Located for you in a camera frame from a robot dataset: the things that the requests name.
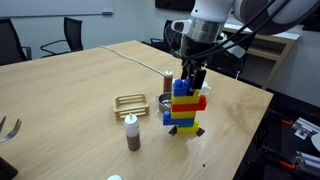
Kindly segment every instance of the black office chair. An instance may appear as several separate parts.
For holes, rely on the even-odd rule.
[[[167,40],[172,44],[172,50],[178,51],[180,49],[181,44],[181,34],[173,31],[171,29],[172,21],[167,20],[163,29],[163,39],[151,38],[151,46],[157,48],[161,51],[170,53],[170,44],[168,44]]]
[[[232,33],[229,33],[229,32],[223,32],[223,33],[226,34],[228,37],[232,35]],[[248,34],[246,33],[239,34],[235,36],[232,41],[237,42],[247,35]],[[255,34],[252,34],[250,37],[243,40],[238,45],[247,52],[254,37],[255,37]],[[244,68],[246,56],[247,54],[238,58],[235,55],[229,53],[228,51],[224,51],[222,53],[209,56],[209,58],[204,62],[204,66],[210,70],[238,79],[239,74],[241,74]]]
[[[22,47],[10,19],[0,19],[0,66],[31,60],[31,47]]]
[[[43,57],[55,56],[55,55],[59,55],[59,54],[65,54],[65,53],[69,53],[69,52],[83,50],[82,41],[81,41],[81,25],[82,25],[82,21],[65,17],[64,18],[64,35],[66,37],[66,40],[58,40],[58,41],[54,41],[54,42],[51,42],[51,43],[48,43],[48,44],[41,46],[40,47],[41,50],[50,53],[50,55],[46,55]],[[56,53],[56,52],[52,52],[48,49],[45,49],[45,47],[47,47],[49,45],[59,43],[59,42],[64,42],[64,41],[66,41],[68,43],[68,45],[70,47],[70,51]]]

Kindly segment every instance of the lego tower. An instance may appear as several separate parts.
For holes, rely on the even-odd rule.
[[[197,111],[205,110],[206,97],[200,95],[200,89],[188,95],[189,88],[189,79],[177,79],[173,84],[170,112],[163,113],[163,125],[175,125],[170,134],[197,133],[200,136],[204,132],[195,117]]]

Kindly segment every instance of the white wall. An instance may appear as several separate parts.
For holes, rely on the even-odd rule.
[[[320,107],[320,32],[300,31],[271,89]]]
[[[143,0],[114,0],[115,14],[112,16],[69,16],[82,20],[82,43],[85,49],[128,40],[143,40]],[[40,50],[46,43],[65,39],[64,17],[12,18],[12,22],[23,46],[31,46],[33,59],[47,55]],[[55,51],[68,50],[66,43],[52,46]]]

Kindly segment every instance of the small bottle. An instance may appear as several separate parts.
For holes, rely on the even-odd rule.
[[[171,92],[172,87],[172,78],[173,73],[172,71],[168,70],[164,73],[164,80],[163,80],[163,92]]]
[[[140,132],[139,122],[136,115],[130,113],[130,115],[126,116],[124,120],[124,129],[127,136],[129,150],[138,150],[140,148]]]

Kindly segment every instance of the white bottle cap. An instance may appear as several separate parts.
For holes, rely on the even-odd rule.
[[[166,77],[172,77],[172,76],[173,76],[173,73],[172,73],[172,71],[170,71],[170,69],[169,69],[168,71],[164,72],[164,76],[166,76]]]
[[[118,176],[118,175],[112,175],[112,176],[108,177],[107,180],[122,180],[122,177]]]
[[[138,118],[136,115],[130,113],[128,116],[126,116],[124,121],[128,126],[131,126],[137,123]]]

